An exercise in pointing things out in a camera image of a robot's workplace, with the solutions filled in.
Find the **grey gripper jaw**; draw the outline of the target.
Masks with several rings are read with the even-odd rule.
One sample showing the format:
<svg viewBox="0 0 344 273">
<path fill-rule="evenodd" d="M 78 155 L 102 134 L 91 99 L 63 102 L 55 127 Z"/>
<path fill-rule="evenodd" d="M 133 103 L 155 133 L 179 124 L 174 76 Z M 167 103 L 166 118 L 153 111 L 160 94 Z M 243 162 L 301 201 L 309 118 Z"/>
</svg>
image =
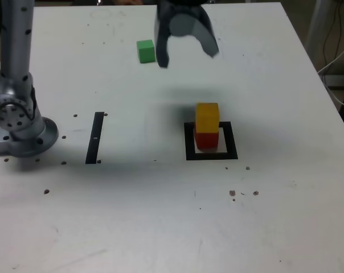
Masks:
<svg viewBox="0 0 344 273">
<path fill-rule="evenodd" d="M 193 36 L 210 57 L 219 53 L 211 21 L 202 6 L 178 6 L 169 29 L 172 36 Z"/>
<path fill-rule="evenodd" d="M 161 68 L 167 68 L 169 64 L 167 42 L 171 36 L 170 21 L 174 15 L 174 5 L 170 1 L 158 1 L 154 23 L 154 43 L 156 60 Z"/>
</svg>

